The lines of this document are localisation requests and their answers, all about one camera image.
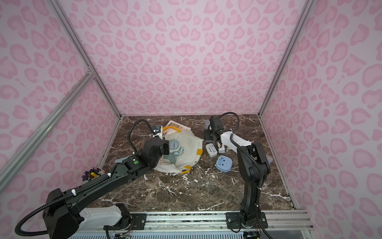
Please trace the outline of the grey blue square clock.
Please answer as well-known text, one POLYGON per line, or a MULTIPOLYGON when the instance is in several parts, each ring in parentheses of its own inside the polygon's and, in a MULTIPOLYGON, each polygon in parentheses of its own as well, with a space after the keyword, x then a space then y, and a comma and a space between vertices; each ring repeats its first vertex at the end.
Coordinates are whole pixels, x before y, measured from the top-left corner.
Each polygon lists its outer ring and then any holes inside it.
POLYGON ((205 124, 205 129, 208 129, 210 125, 210 121, 208 119, 205 119, 204 124, 205 124))

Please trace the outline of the green grey curved clock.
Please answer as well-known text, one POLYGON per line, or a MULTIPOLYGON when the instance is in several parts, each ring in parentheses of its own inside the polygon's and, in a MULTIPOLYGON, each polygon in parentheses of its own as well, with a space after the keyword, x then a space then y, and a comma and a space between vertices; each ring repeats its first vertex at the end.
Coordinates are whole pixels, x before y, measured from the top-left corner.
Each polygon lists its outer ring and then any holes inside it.
POLYGON ((176 157, 173 154, 164 155, 163 161, 165 163, 176 164, 176 157))

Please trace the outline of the small white digital clock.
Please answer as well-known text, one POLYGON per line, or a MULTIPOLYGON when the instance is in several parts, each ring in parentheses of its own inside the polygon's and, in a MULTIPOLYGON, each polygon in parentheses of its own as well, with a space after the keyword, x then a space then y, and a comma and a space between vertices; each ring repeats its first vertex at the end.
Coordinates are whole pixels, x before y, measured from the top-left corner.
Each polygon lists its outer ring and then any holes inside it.
POLYGON ((206 152, 211 158, 216 157, 218 155, 218 151, 213 143, 208 143, 206 145, 206 152))

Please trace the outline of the white canvas bag yellow handles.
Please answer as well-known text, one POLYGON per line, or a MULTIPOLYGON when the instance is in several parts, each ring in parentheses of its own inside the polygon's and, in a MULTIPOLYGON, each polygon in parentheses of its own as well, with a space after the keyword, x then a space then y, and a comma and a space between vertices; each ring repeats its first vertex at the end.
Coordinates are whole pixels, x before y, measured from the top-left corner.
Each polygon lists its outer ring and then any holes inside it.
POLYGON ((203 139, 195 136, 190 127, 170 120, 157 135, 169 142, 169 154, 160 158, 156 171, 185 174, 201 159, 203 139))

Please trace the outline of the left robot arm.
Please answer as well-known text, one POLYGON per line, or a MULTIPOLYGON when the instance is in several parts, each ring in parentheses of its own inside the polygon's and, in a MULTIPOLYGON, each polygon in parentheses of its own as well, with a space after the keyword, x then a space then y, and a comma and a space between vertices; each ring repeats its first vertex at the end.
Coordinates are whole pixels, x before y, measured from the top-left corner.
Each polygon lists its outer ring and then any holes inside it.
POLYGON ((142 150, 114 165, 111 173, 106 173, 89 183, 71 190, 59 188, 48 194, 43 210, 43 220, 51 239, 67 239, 72 236, 85 218, 80 212, 89 204, 110 191, 130 183, 150 172, 157 166, 163 155, 170 151, 169 141, 159 137, 149 139, 142 150))

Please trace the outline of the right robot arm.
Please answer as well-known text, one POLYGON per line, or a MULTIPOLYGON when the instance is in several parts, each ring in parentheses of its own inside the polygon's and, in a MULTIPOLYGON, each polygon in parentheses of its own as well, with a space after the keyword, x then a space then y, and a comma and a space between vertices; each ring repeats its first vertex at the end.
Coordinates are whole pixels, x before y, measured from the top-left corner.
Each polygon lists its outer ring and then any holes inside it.
POLYGON ((227 217, 227 227, 232 231, 243 228, 266 229, 268 224, 265 214, 260 209, 260 196, 264 181, 271 171, 269 161, 260 142, 250 142, 235 134, 239 126, 234 130, 223 126, 221 118, 225 115, 234 115, 240 120, 234 112, 223 113, 218 117, 212 116, 209 123, 206 123, 204 134, 207 142, 227 146, 237 153, 239 172, 245 182, 240 212, 236 219, 232 216, 227 217))

